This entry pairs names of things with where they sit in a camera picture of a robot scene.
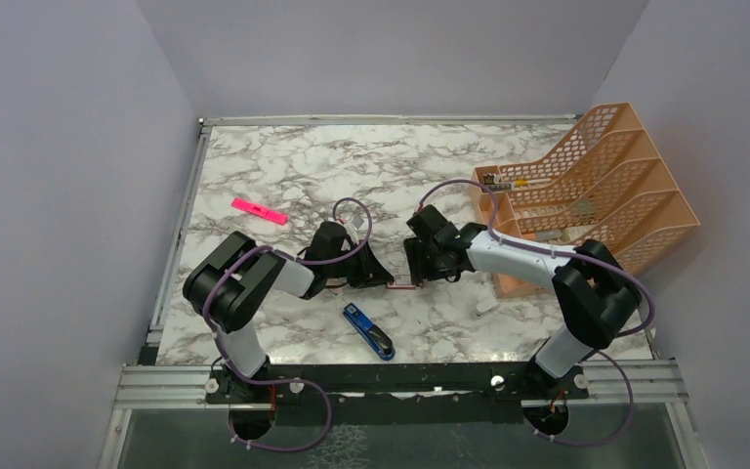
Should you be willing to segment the blue stapler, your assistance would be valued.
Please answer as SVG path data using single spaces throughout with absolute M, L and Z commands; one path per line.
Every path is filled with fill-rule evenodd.
M 346 305 L 343 316 L 382 361 L 391 361 L 395 357 L 396 350 L 392 339 L 357 305 Z

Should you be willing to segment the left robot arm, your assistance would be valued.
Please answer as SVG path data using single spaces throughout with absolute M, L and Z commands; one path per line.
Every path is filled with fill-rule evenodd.
M 310 300 L 330 281 L 353 289 L 385 286 L 395 280 L 368 243 L 339 222 L 322 222 L 305 257 L 297 262 L 262 248 L 247 234 L 234 231 L 192 270 L 183 296 L 215 333 L 218 349 L 234 372 L 233 391 L 244 401 L 264 395 L 268 355 L 252 319 L 272 290 Z

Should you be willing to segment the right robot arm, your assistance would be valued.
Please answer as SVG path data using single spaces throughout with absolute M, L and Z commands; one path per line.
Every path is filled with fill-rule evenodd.
M 435 207 L 413 214 L 404 241 L 413 283 L 445 279 L 465 272 L 512 277 L 555 295 L 563 324 L 528 361 L 526 389 L 547 398 L 563 385 L 571 369 L 608 348 L 643 295 L 610 251 L 599 241 L 549 245 L 499 234 L 468 223 L 457 228 Z

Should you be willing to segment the black piano keyboard ruler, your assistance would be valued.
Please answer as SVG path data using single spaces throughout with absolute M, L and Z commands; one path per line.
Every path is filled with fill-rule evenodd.
M 510 191 L 514 184 L 510 181 L 506 181 L 502 174 L 499 173 L 487 173 L 481 177 L 481 182 L 491 192 L 505 192 Z

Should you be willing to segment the pink flat plastic bar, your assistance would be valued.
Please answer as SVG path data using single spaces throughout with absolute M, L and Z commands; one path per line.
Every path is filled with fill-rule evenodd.
M 286 214 L 245 199 L 235 198 L 231 202 L 231 207 L 278 225 L 285 225 L 288 222 L 288 216 Z

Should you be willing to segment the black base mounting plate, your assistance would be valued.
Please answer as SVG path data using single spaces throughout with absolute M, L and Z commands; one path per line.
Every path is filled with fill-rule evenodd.
M 210 373 L 204 402 L 240 422 L 286 426 L 428 423 L 521 424 L 528 406 L 586 400 L 585 375 L 537 375 L 526 362 L 271 364 L 254 383 L 228 370 Z

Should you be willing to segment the peach plastic desk organizer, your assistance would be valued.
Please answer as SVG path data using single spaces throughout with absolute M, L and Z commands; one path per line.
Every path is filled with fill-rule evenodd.
M 529 188 L 470 189 L 477 219 L 497 233 L 520 237 L 566 230 L 567 244 L 603 243 L 636 276 L 699 226 L 639 116 L 628 103 L 588 110 L 542 158 L 475 168 Z

